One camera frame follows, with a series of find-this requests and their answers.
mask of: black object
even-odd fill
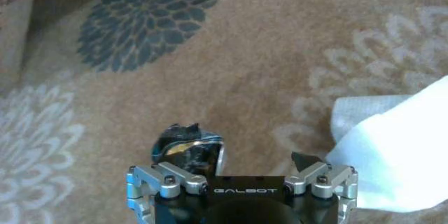
[[[152,148],[152,162],[169,162],[189,173],[215,176],[223,148],[221,136],[201,131],[199,124],[173,124]]]
[[[337,223],[339,200],[305,194],[293,197],[284,188],[284,176],[216,176],[208,178],[203,196],[155,197],[156,223]]]
[[[311,188],[293,196],[284,186],[284,176],[215,176],[221,137],[201,131],[197,124],[173,124],[152,149],[152,161],[169,162],[193,174],[207,177],[203,195],[189,195],[184,188],[175,199],[156,194],[156,224],[336,224],[339,199],[317,198]],[[316,162],[316,156],[292,153],[297,171]]]

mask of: beige carpet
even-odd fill
[[[292,150],[332,148],[337,97],[448,73],[448,0],[35,0],[24,58],[0,100],[0,220],[135,223],[124,174],[167,126],[224,136],[225,174],[289,174]]]

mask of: floor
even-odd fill
[[[0,100],[0,221],[135,223],[124,173],[173,123],[224,136],[225,174],[291,174],[291,151],[333,147],[335,99],[416,93],[447,49],[448,0],[35,0]],[[352,223],[448,223],[447,210]]]

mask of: floral pattern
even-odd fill
[[[417,14],[417,22],[389,15],[383,30],[353,31],[353,49],[324,51],[327,65],[313,68],[308,79],[312,98],[297,98],[296,122],[273,130],[284,148],[319,156],[331,150],[331,136],[323,134],[329,129],[321,125],[336,98],[413,94],[448,73],[448,7],[423,7]]]
[[[73,189],[64,174],[75,124],[73,94],[56,86],[25,87],[0,98],[0,223],[52,223],[52,207]]]
[[[135,70],[195,35],[216,0],[101,0],[81,26],[79,53],[97,71]]]

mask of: carpet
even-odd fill
[[[0,220],[135,223],[124,174],[173,123],[223,135],[225,174],[291,174],[291,151],[333,147],[336,98],[447,75],[447,21],[447,0],[35,0],[0,99]],[[352,223],[447,223],[447,209]]]

